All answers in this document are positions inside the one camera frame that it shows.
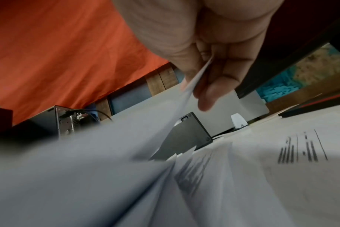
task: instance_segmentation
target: orange curtain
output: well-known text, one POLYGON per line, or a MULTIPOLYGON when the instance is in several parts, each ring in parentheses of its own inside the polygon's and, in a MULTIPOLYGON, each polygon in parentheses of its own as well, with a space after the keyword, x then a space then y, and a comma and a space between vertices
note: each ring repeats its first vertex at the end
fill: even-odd
POLYGON ((0 1, 0 106, 15 124, 53 105, 84 107, 165 63, 110 0, 0 1))

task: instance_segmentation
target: red-orange sheet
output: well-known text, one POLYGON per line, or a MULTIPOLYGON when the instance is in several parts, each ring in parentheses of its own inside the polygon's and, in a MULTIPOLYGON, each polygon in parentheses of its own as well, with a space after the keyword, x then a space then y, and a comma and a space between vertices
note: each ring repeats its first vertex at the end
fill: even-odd
POLYGON ((19 123, 80 108, 167 61, 131 33, 110 0, 0 1, 0 106, 19 123))

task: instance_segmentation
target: human hand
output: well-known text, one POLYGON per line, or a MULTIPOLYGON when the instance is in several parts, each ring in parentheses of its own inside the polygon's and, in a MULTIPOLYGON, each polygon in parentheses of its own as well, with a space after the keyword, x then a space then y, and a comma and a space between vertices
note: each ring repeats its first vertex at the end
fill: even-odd
POLYGON ((185 73, 184 87, 211 55, 194 90, 209 110, 234 90, 255 61, 283 0, 113 0, 135 36, 185 73))

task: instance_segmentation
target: black cable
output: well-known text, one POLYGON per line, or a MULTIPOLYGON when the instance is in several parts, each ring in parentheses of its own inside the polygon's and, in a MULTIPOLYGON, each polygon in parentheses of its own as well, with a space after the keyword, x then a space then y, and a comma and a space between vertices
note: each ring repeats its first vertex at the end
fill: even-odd
POLYGON ((103 111, 100 111, 100 110, 90 110, 90 109, 75 109, 75 110, 68 110, 67 112, 77 112, 77 111, 84 111, 86 113, 88 112, 91 112, 91 111, 96 111, 96 112, 99 112, 101 114, 103 114, 104 116, 106 116, 109 120, 113 121, 109 115, 107 115, 106 113, 104 113, 103 111))

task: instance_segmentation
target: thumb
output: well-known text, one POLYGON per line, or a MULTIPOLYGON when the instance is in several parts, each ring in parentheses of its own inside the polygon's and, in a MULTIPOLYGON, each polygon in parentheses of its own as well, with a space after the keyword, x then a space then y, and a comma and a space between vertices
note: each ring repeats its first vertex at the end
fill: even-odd
POLYGON ((167 57, 167 59, 185 74, 185 80, 181 85, 181 89, 184 89, 187 83, 190 82, 204 66, 203 58, 195 43, 167 57))

